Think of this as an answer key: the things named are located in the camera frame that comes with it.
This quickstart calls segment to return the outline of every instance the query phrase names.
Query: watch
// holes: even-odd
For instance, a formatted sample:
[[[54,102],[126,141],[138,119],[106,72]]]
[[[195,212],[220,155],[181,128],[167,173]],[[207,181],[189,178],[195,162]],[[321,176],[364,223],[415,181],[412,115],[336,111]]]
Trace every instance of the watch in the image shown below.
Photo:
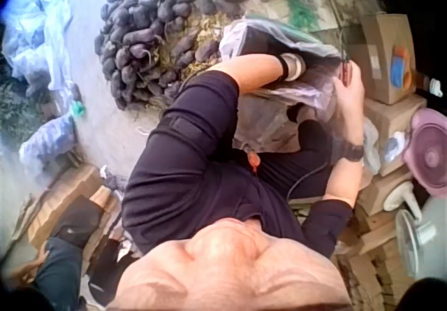
[[[340,159],[351,162],[360,162],[365,153],[363,145],[353,145],[344,138],[332,136],[331,165],[335,165]]]

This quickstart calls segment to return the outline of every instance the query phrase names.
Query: pink fan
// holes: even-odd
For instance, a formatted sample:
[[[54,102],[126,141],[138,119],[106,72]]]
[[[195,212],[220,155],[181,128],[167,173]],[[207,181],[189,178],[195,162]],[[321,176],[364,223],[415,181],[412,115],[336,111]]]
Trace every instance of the pink fan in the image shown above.
[[[424,108],[411,120],[411,141],[404,161],[433,196],[447,193],[447,118]]]

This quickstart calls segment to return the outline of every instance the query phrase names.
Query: sleeve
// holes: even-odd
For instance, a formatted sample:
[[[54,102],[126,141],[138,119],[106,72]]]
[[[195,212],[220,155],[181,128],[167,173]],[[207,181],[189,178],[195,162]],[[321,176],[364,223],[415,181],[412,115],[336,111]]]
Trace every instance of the sleeve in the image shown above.
[[[330,258],[351,216],[351,206],[343,201],[325,200],[313,204],[302,224],[307,246]]]
[[[234,79],[207,71],[186,86],[151,132],[122,208],[123,225],[142,251],[188,237],[185,216],[194,211],[209,156],[237,118],[238,96]]]

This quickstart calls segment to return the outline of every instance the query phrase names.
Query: dark long-sleeve shirt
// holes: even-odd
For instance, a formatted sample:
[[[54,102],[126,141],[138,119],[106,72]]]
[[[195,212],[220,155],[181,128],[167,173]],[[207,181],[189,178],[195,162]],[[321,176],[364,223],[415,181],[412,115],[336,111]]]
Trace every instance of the dark long-sleeve shirt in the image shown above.
[[[195,78],[151,133],[129,180],[123,225],[144,253],[227,217],[259,219],[264,232],[329,257],[352,214],[342,201],[313,204],[301,226],[269,184],[241,166],[210,161],[237,117],[239,87],[229,75]]]

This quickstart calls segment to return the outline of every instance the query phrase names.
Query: black wristband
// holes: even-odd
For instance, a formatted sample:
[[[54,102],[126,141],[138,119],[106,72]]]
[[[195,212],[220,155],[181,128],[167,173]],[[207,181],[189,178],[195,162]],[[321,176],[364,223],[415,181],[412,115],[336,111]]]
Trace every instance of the black wristband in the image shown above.
[[[282,65],[282,76],[279,77],[276,82],[283,82],[288,77],[288,65],[286,63],[286,60],[284,58],[282,58],[281,56],[277,55],[275,57],[281,62],[281,65]]]

